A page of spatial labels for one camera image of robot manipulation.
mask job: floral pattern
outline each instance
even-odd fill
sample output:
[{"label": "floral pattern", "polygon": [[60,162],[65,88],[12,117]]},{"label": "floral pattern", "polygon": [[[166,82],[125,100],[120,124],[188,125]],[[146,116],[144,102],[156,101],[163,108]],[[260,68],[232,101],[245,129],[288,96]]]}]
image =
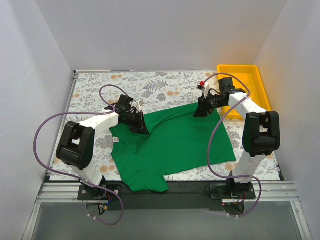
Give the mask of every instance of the floral pattern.
[{"label": "floral pattern", "polygon": [[[101,112],[105,104],[99,97],[99,89],[106,84],[117,85],[133,99],[140,100],[145,114],[196,103],[201,95],[201,92],[196,88],[197,84],[211,74],[212,72],[205,71],[80,73],[76,80],[69,111]],[[211,78],[209,83],[211,88],[219,88],[216,78]],[[109,103],[115,103],[121,92],[116,88],[109,87],[103,90],[102,95]],[[79,122],[90,117],[92,115],[68,115],[66,121]],[[226,119],[223,123],[230,137],[236,162],[225,162],[213,165],[212,168],[220,175],[228,176],[230,171],[237,166],[244,151],[242,146],[244,121]],[[96,139],[92,161],[107,181],[120,181],[119,171],[111,156],[112,140],[109,131],[105,131]],[[76,174],[59,159],[54,161],[53,168],[64,173]],[[273,156],[268,156],[263,160],[255,172],[255,176],[263,181],[280,180]],[[220,180],[206,166],[167,175],[164,178],[167,181]],[[52,173],[50,176],[52,181],[72,179],[72,177],[56,173]]]}]

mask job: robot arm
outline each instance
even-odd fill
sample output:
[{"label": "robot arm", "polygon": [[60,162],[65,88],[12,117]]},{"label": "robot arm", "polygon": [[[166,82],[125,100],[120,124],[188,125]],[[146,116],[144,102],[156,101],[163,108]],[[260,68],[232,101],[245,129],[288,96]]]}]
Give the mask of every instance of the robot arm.
[{"label": "robot arm", "polygon": [[[74,169],[79,177],[98,186],[103,186],[106,180],[92,162],[95,139],[118,124],[130,126],[133,133],[149,134],[141,106],[133,98],[121,95],[114,107],[114,112],[108,106],[102,111],[104,115],[81,122],[67,122],[56,151],[56,157]],[[91,189],[91,195],[98,198],[101,190]]]},{"label": "robot arm", "polygon": [[[243,89],[236,89],[233,86],[231,77],[219,80],[219,94],[211,94],[208,82],[201,82],[198,89],[203,93],[198,99],[194,117],[207,117],[215,108],[233,107],[247,96]],[[231,175],[253,176],[261,161],[280,147],[279,114],[259,107],[250,98],[241,102],[235,110],[245,120],[242,137],[244,152]],[[251,180],[251,177],[235,178],[234,183],[245,185]]]}]

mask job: white wall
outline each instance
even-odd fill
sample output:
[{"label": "white wall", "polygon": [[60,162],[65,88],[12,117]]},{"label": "white wall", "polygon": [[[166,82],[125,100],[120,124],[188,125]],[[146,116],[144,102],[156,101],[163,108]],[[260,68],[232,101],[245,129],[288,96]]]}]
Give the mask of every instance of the white wall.
[{"label": "white wall", "polygon": [[287,0],[35,0],[73,70],[253,64]]},{"label": "white wall", "polygon": [[289,0],[255,61],[280,114],[280,168],[295,182],[314,239],[320,236],[319,13],[318,0]]},{"label": "white wall", "polygon": [[[73,72],[34,0],[0,1],[0,239],[21,239],[45,170],[39,124],[66,106]],[[48,163],[61,119],[41,134]]]}]

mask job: green fabric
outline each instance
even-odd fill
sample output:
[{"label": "green fabric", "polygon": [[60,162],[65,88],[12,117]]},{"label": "green fabric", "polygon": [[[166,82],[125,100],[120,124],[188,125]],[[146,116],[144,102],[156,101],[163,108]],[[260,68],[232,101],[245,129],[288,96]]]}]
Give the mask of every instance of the green fabric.
[{"label": "green fabric", "polygon": [[[164,175],[207,165],[209,138],[220,120],[215,110],[208,117],[193,117],[198,104],[188,104],[146,114],[150,135],[134,134],[127,125],[110,129],[119,142],[111,153],[120,176],[133,192],[168,190]],[[235,161],[236,157],[221,125],[213,139],[210,163]]]}]

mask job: yellow bin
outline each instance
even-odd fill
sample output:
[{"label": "yellow bin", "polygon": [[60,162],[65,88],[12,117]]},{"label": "yellow bin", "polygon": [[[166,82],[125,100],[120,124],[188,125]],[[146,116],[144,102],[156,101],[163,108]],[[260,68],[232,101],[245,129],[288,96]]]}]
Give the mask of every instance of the yellow bin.
[{"label": "yellow bin", "polygon": [[[262,82],[259,69],[256,65],[218,65],[217,71],[218,73],[232,74],[243,81],[243,83],[247,85],[247,87],[251,91],[250,97],[252,98],[252,100],[261,108],[264,108],[267,111],[271,111],[266,90]],[[218,75],[217,77],[218,80],[228,78],[228,76],[226,75]],[[239,83],[235,79],[233,79],[233,85],[236,89],[245,90],[241,83]],[[225,114],[229,109],[230,107],[226,106],[222,108],[222,111]],[[236,110],[231,111],[226,118],[242,119],[242,117]]]}]

